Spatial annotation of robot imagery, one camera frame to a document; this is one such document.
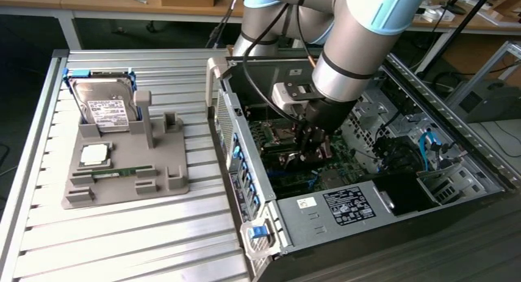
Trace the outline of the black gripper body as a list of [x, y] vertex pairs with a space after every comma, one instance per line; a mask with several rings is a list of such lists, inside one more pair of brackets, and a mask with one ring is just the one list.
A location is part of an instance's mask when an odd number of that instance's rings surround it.
[[334, 132], [343, 123], [353, 107], [354, 101], [337, 102], [326, 98], [310, 100], [305, 107], [305, 120], [325, 132]]

